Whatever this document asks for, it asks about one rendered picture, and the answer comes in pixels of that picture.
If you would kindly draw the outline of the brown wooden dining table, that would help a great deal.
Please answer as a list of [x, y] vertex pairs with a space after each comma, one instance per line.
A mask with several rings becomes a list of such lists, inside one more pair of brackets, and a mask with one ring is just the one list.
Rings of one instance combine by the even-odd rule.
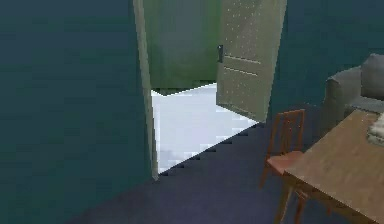
[[384, 224], [384, 147], [366, 139], [377, 118], [353, 111], [286, 170], [273, 224], [284, 224], [294, 190], [304, 191], [352, 224]]

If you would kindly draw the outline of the pale green room door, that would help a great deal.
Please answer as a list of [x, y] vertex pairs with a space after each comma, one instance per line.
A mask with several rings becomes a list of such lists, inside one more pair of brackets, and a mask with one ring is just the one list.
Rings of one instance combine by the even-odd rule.
[[287, 0], [222, 0], [216, 103], [267, 119]]

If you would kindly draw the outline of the red-brown wooden chair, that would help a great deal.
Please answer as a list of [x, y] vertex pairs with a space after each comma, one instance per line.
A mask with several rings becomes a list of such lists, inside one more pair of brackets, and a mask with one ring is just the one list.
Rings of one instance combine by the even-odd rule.
[[260, 188], [264, 186], [269, 173], [282, 176], [303, 155], [304, 121], [304, 109], [276, 114], [264, 159]]

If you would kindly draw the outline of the grey sofa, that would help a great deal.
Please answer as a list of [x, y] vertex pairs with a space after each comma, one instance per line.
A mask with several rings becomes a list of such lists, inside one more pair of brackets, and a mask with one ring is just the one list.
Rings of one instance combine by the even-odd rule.
[[356, 109], [384, 112], [384, 55], [372, 53], [360, 66], [327, 78], [319, 136], [323, 137]]

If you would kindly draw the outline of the white folded cloth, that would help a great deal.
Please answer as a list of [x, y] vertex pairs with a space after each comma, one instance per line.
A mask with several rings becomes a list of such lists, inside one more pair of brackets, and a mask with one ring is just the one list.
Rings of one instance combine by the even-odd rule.
[[368, 142], [384, 147], [384, 113], [368, 127], [366, 137]]

